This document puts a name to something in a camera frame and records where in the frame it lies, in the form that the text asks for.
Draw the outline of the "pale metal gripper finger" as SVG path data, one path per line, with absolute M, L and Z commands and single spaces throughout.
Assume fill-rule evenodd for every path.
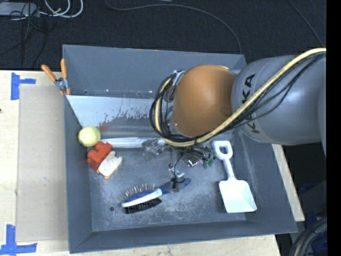
M 143 157 L 146 162 L 152 160 L 153 157 L 161 154 L 165 146 L 163 139 L 149 139 L 142 143 Z
M 175 192 L 179 192 L 180 190 L 182 190 L 185 185 L 185 177 L 184 177 L 184 172 L 179 171 L 176 168 L 176 165 L 172 165 L 169 164 L 169 175 L 170 175 L 170 192 L 171 193 L 175 193 Z

